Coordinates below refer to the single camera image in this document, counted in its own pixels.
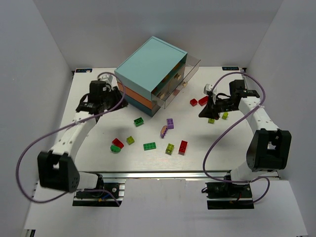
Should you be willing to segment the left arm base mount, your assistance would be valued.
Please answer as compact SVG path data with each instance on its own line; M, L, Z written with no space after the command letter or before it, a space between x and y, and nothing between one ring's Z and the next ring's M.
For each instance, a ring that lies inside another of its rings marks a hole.
M74 207L119 207L124 197L125 183L104 179L98 175L96 188L92 192L75 192L72 206Z

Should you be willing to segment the blue label sticker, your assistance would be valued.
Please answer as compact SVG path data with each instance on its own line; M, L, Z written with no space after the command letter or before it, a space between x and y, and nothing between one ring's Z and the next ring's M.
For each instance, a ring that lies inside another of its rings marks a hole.
M223 71L239 71L239 67L222 67Z
M87 69L76 69L75 73L91 73L92 69L91 68L87 68Z

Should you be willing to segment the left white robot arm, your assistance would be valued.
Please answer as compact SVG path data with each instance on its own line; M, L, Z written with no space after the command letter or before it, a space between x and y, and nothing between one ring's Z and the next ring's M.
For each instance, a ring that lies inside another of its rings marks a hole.
M77 190L100 189L101 176L79 172L75 165L76 155L90 130L97 124L102 113L127 106L117 86L109 80L93 80L89 92L79 101L73 119L58 142L47 152L38 155L39 182L43 188L73 193Z

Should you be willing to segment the green 2x4 lego brick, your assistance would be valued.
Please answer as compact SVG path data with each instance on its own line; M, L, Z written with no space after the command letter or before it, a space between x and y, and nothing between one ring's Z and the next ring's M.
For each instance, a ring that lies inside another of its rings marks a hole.
M156 143L155 142L150 142L150 143L145 143L143 144L143 149L144 151L148 151L148 150L153 150L156 149Z

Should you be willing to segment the dark green 2x2 lego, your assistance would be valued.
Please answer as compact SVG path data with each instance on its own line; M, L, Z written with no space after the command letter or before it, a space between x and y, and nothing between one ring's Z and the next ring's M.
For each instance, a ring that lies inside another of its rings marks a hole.
M139 118L135 119L134 120L134 124L135 124L136 127L139 127L139 126L143 125L144 124L143 118L139 117Z

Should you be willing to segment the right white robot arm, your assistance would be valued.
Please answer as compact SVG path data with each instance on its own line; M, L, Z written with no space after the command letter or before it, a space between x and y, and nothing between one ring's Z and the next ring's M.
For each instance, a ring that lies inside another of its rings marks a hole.
M246 152L246 160L229 173L236 184L249 182L257 177L286 168L291 145L291 133L281 130L269 117L262 99L255 90L245 87L242 79L229 83L230 94L215 94L211 85L204 88L208 95L200 118L218 120L225 112L240 111L250 126L253 138Z

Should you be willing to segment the small red lego brick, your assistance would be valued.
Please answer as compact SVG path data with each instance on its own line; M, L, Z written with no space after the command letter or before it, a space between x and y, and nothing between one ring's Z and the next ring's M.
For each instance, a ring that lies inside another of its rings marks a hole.
M193 106L193 107L196 106L197 103L198 103L198 101L196 99L190 100L190 105Z

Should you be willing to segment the purple curved patterned lego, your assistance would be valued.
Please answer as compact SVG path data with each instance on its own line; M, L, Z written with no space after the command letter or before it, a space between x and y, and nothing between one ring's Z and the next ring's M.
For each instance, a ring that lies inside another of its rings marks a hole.
M168 126L167 125L163 126L161 131L160 131L160 137L164 138L166 133L167 133L167 131L168 131Z

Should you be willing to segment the lime 2x3 lego right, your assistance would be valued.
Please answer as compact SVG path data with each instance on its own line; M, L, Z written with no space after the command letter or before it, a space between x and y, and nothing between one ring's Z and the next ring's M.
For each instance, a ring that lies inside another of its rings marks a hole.
M215 123L215 119L209 118L208 119L208 123L214 124Z

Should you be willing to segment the lime 2x2 lego left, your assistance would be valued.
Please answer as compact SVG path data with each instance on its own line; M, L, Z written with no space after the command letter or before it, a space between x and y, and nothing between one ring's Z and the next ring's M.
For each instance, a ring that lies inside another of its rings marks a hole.
M132 136L127 137L126 141L127 141L128 145L131 145L135 142L135 140Z

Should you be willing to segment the green rounded lego piece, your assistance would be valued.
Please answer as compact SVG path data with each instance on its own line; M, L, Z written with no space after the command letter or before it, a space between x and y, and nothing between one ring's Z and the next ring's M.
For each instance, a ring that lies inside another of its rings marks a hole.
M118 147L118 146L115 146L115 145L111 145L110 146L110 150L113 152L113 153L119 153L121 151L121 148Z

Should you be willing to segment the teal orange drawer cabinet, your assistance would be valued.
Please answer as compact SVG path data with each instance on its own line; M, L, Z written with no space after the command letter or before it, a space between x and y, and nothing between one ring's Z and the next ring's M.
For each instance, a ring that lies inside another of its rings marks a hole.
M149 38L115 69L120 91L129 104L153 117L160 109L151 92L188 53L157 37Z

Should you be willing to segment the lime patterned lego centre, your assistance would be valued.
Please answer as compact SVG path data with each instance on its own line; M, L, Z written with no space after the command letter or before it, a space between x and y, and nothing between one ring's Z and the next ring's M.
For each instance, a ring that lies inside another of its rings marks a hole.
M168 143L168 145L166 147L166 150L165 150L165 153L168 154L168 155L172 155L173 150L174 150L174 145Z

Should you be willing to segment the red long lego brick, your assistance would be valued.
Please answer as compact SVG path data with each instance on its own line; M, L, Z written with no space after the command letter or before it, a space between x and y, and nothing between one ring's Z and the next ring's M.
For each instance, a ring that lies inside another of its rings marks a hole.
M199 104L200 106L206 105L207 102L208 102L208 96L204 96L204 97L202 97L201 99L198 100L198 104Z

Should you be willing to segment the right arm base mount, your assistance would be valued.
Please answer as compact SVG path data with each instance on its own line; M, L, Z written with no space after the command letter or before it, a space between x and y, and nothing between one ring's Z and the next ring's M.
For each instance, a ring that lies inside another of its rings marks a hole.
M209 210L253 209L254 202L249 183L232 183L231 172L223 177L213 177L201 190L207 197Z

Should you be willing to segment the red 2x3 lego brick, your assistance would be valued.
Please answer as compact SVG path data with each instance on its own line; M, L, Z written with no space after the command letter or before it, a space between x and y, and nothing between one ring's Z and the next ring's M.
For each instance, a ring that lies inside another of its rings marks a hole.
M181 155L184 155L185 152L186 152L186 149L187 149L187 145L188 145L188 142L182 140L181 143L180 143L180 146L179 146L178 153L181 154Z

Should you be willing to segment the red curved lego piece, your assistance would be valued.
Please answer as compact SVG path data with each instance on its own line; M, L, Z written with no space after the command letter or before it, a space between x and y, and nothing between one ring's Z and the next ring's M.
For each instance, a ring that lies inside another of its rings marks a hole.
M117 146L119 147L120 149L122 149L124 147L124 144L118 139L118 138L115 138L113 141L112 141L112 144L114 146Z

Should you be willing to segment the right blue label sticker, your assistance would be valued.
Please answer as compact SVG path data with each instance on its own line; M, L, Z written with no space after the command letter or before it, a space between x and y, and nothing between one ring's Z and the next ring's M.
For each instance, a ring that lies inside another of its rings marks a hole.
M239 71L239 67L222 67L223 71Z

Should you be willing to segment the small lime lego right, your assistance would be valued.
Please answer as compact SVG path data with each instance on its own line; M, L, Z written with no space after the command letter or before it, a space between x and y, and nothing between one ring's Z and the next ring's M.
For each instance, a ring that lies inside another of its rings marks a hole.
M222 114L222 119L226 120L228 118L229 113L228 112L224 112Z

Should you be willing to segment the left blue label sticker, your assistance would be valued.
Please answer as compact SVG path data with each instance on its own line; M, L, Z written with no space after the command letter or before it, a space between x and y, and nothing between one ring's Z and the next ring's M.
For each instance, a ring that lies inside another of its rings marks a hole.
M92 69L91 68L87 68L87 69L76 69L75 73L91 73Z

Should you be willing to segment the purple 2x3 lego brick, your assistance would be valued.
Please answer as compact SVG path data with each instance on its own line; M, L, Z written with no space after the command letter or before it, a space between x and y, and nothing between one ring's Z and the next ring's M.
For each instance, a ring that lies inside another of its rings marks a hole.
M167 122L167 128L168 129L173 129L174 128L174 122L173 122L172 118L167 118L166 122Z

